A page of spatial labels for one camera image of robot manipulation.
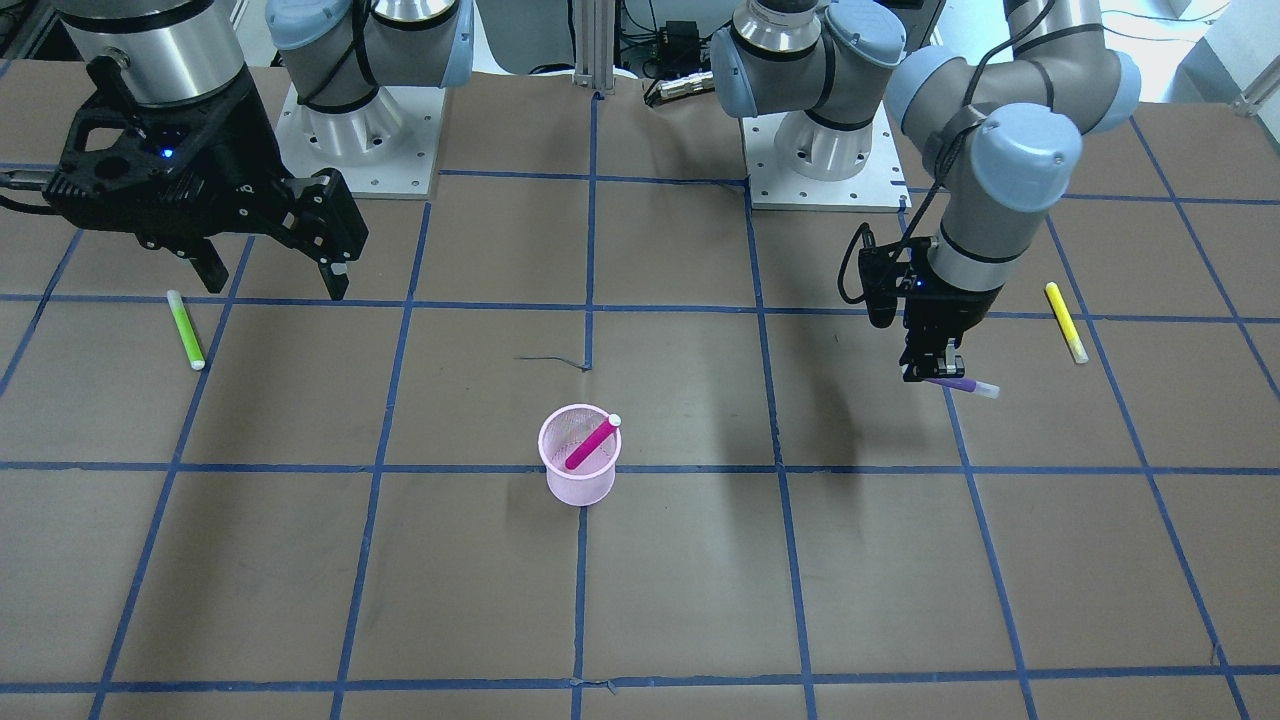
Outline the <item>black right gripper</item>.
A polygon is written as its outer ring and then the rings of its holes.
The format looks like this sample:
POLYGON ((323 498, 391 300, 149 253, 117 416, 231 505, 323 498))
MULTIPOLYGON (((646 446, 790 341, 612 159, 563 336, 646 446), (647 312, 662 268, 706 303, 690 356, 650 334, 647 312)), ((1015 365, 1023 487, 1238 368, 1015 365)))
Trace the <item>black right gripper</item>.
POLYGON ((343 174, 294 178, 284 167, 247 67, 221 87, 163 108, 127 87, 123 60, 100 55, 41 195, 72 224, 133 234, 188 261, 209 293, 229 272, 211 238, 268 234, 316 263, 329 297, 349 287, 369 228, 343 174))

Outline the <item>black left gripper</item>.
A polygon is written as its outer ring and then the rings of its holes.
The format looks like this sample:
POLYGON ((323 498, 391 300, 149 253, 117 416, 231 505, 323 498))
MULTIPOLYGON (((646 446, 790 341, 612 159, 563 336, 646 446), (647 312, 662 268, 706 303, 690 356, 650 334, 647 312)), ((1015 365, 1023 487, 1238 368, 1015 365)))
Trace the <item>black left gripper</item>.
POLYGON ((948 284, 911 286, 904 297, 908 333, 900 356, 902 380, 964 378, 966 369, 959 352, 964 333, 986 318, 1000 292, 1000 288, 972 292, 948 284))

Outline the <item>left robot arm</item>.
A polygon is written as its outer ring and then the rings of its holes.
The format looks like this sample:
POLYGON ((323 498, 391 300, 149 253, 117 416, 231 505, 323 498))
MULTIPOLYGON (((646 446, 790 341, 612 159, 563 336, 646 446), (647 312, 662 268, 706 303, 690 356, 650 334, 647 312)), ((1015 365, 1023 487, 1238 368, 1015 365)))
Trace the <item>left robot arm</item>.
POLYGON ((906 331, 906 382, 960 379, 965 333, 988 313, 1050 209, 1065 195, 1088 135, 1130 119, 1135 61, 1112 50, 1096 1, 1007 1, 1012 54, 978 63, 940 46, 906 49, 902 22, 874 1, 745 1, 710 41, 724 111, 783 114, 774 146, 817 181, 858 172, 883 108, 920 154, 947 205, 936 232, 878 243, 858 228, 870 323, 906 331))

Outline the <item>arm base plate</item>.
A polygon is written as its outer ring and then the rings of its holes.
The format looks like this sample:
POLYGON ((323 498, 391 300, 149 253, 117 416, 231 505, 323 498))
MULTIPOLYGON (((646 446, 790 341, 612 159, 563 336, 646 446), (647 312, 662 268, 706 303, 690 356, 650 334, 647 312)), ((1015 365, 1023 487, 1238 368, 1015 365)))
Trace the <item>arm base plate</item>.
POLYGON ((433 190, 448 91, 381 87, 348 111, 298 102, 289 87, 276 123, 285 168, 310 177, 339 170, 355 197, 425 200, 433 190))
POLYGON ((851 133, 813 126, 803 113, 741 119, 751 205, 776 211, 892 213, 911 206, 883 106, 851 133))

